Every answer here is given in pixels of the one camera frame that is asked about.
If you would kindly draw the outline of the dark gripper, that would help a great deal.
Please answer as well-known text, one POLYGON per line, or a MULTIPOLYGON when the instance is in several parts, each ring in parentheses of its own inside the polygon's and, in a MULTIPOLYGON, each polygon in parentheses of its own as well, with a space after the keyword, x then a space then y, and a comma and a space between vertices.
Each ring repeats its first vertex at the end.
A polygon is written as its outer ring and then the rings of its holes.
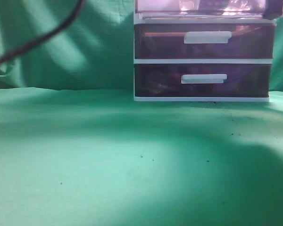
POLYGON ((283 0, 266 0, 263 18, 274 20, 283 15, 283 0))

